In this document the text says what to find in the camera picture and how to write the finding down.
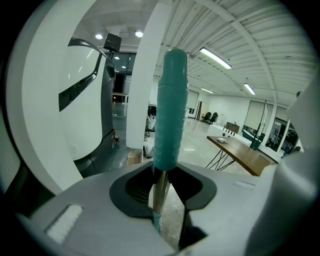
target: black metal table leg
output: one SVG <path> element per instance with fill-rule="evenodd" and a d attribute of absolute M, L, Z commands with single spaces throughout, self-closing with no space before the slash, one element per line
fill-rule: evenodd
<path fill-rule="evenodd" d="M 222 155 L 222 154 L 223 154 L 223 151 L 221 152 L 221 155 L 220 155 L 219 160 L 216 161 L 209 169 L 211 169 L 212 167 L 214 167 L 216 164 L 217 164 L 217 166 L 218 166 L 220 160 L 221 160 L 222 158 L 224 158 L 227 153 L 225 153 L 224 155 Z"/>
<path fill-rule="evenodd" d="M 205 168 L 207 168 L 213 162 L 213 160 L 215 160 L 215 158 L 219 155 L 220 151 L 215 155 L 215 157 L 211 160 L 210 163 L 208 163 L 208 165 Z"/>
<path fill-rule="evenodd" d="M 227 163 L 226 165 L 222 166 L 221 168 L 218 168 L 217 171 L 222 171 L 223 169 L 227 168 L 228 166 L 230 166 L 235 160 L 232 160 L 231 162 Z"/>
<path fill-rule="evenodd" d="M 216 165 L 216 169 L 218 169 L 219 170 L 219 168 L 224 164 L 224 162 L 227 160 L 227 158 L 228 158 L 228 154 L 226 154 L 226 158 L 223 160 L 223 162 L 219 165 L 219 167 L 218 167 L 218 165 Z"/>

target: black office chair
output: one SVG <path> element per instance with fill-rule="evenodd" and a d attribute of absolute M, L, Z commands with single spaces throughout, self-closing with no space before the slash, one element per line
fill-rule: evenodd
<path fill-rule="evenodd" d="M 204 115 L 202 115 L 203 120 L 201 120 L 202 122 L 206 122 L 209 118 L 211 117 L 211 112 L 208 112 Z"/>
<path fill-rule="evenodd" d="M 211 119 L 209 120 L 210 124 L 213 124 L 217 120 L 218 114 L 217 112 L 214 112 Z"/>

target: wooden table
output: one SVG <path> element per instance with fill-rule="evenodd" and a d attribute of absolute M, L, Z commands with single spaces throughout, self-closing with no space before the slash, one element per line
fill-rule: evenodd
<path fill-rule="evenodd" d="M 250 147 L 248 147 L 247 145 L 245 145 L 244 143 L 238 141 L 233 137 L 224 137 L 227 144 L 222 144 L 218 142 L 217 138 L 220 138 L 220 137 L 207 136 L 206 138 L 209 141 L 211 141 L 213 144 L 215 144 L 218 148 L 220 148 L 220 151 L 218 152 L 218 154 L 216 154 L 216 156 L 212 159 L 212 161 L 221 152 L 219 160 L 216 163 L 214 163 L 210 168 L 212 168 L 217 164 L 215 169 L 218 171 L 221 171 L 224 168 L 231 165 L 234 161 L 236 161 L 244 169 L 246 169 L 251 175 L 260 176 L 266 166 L 273 164 L 268 159 L 263 157 L 259 152 L 254 151 L 253 149 L 251 149 Z M 225 156 L 226 158 L 218 167 L 220 161 Z M 221 165 L 224 163 L 224 161 L 227 159 L 228 156 L 230 156 L 233 159 L 233 161 L 221 167 Z"/>

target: black window strip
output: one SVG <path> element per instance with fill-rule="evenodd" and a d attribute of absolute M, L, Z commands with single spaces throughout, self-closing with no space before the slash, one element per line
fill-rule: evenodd
<path fill-rule="evenodd" d="M 68 89 L 59 93 L 59 111 L 64 110 L 71 102 L 73 102 L 97 77 L 101 62 L 102 54 L 99 54 L 94 70 L 91 74 L 76 82 Z"/>

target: metal frame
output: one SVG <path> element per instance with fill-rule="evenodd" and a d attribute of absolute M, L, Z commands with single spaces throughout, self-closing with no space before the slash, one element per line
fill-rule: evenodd
<path fill-rule="evenodd" d="M 227 158 L 228 158 L 228 154 L 227 153 L 224 153 L 224 155 L 222 155 L 223 154 L 223 150 L 222 149 L 220 149 L 220 151 L 215 155 L 215 157 L 211 160 L 211 162 L 210 163 L 208 163 L 208 165 L 205 167 L 205 168 L 207 168 L 212 162 L 213 162 L 213 160 L 215 160 L 216 159 L 216 157 L 220 154 L 220 157 L 219 157 L 219 160 L 218 161 L 216 161 L 211 167 L 209 167 L 209 169 L 211 169 L 212 167 L 214 167 L 215 165 L 216 165 L 216 167 L 214 168 L 216 171 L 222 171 L 222 170 L 224 170 L 225 168 L 227 168 L 228 166 L 230 166 L 235 160 L 232 160 L 231 162 L 229 162 L 229 163 L 227 163 L 227 164 L 225 164 L 224 166 L 222 166 L 223 164 L 224 164 L 224 162 L 227 160 Z"/>

